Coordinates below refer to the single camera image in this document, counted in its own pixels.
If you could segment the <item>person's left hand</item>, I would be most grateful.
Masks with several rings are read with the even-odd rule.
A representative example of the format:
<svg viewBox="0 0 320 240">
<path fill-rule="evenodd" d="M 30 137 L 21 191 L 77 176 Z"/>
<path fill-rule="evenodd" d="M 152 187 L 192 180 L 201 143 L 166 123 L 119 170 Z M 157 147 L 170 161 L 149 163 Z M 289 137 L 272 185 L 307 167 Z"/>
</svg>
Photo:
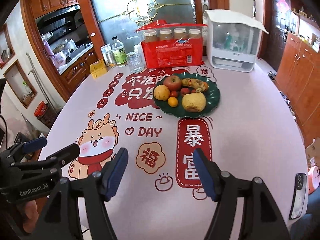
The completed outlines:
<svg viewBox="0 0 320 240">
<path fill-rule="evenodd" d="M 35 229 L 39 213 L 35 200 L 18 204 L 17 209 L 21 214 L 22 227 L 26 233 L 32 233 Z"/>
</svg>

